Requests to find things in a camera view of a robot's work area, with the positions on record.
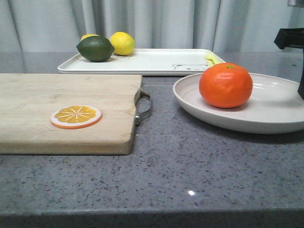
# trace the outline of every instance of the lime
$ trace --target lime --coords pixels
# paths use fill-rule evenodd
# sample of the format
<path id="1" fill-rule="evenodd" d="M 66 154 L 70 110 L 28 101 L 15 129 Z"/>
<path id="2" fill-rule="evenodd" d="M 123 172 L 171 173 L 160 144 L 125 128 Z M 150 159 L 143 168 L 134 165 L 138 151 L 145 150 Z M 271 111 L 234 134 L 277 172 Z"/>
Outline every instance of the lime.
<path id="1" fill-rule="evenodd" d="M 131 35 L 125 32 L 116 32 L 114 33 L 110 41 L 114 46 L 114 53 L 126 56 L 131 54 L 135 48 L 135 41 Z"/>
<path id="2" fill-rule="evenodd" d="M 76 48 L 84 58 L 92 62 L 104 62 L 114 51 L 111 42 L 103 36 L 86 37 Z"/>

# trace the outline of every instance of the cutting board handle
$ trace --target cutting board handle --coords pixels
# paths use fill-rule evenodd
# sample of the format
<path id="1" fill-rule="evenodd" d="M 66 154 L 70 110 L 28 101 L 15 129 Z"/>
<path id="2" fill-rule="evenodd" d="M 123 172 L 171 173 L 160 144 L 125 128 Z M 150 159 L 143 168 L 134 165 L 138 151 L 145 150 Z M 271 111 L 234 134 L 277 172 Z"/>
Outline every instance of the cutting board handle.
<path id="1" fill-rule="evenodd" d="M 145 98 L 145 99 L 149 100 L 149 106 L 145 111 L 139 112 L 139 113 L 136 114 L 136 116 L 135 116 L 135 126 L 139 126 L 141 121 L 143 119 L 147 118 L 151 114 L 151 111 L 152 111 L 152 100 L 151 100 L 150 95 L 147 92 L 141 90 L 140 91 L 140 98 Z"/>

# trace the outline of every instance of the orange slice magnet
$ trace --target orange slice magnet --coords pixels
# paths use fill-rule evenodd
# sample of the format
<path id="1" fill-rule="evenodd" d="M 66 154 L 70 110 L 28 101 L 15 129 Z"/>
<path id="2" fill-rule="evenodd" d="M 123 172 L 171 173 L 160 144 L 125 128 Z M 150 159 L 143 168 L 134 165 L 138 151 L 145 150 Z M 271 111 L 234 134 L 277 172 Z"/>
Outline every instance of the orange slice magnet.
<path id="1" fill-rule="evenodd" d="M 102 112 L 99 108 L 92 105 L 76 104 L 55 111 L 51 115 L 50 121 L 58 128 L 78 129 L 97 123 L 101 117 Z"/>

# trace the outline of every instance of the speckled countertop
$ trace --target speckled countertop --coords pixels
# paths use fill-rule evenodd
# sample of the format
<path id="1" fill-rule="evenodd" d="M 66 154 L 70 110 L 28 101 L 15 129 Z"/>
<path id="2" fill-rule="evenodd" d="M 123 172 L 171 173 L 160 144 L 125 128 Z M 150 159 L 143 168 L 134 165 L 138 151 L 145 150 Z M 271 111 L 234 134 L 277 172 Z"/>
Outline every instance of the speckled countertop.
<path id="1" fill-rule="evenodd" d="M 298 53 L 217 53 L 299 81 Z M 73 53 L 0 53 L 1 73 L 58 73 Z M 197 120 L 179 77 L 144 77 L 152 115 L 127 156 L 0 155 L 0 227 L 304 227 L 304 131 L 256 135 Z"/>

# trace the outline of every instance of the green lime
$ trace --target green lime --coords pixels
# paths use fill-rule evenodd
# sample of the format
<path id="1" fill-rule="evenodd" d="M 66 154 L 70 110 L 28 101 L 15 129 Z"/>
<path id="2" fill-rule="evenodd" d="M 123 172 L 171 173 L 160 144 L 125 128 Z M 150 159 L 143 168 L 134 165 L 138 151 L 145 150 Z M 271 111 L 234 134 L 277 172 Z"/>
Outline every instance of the green lime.
<path id="1" fill-rule="evenodd" d="M 114 52 L 111 42 L 102 36 L 86 37 L 76 46 L 79 53 L 92 62 L 104 62 Z"/>

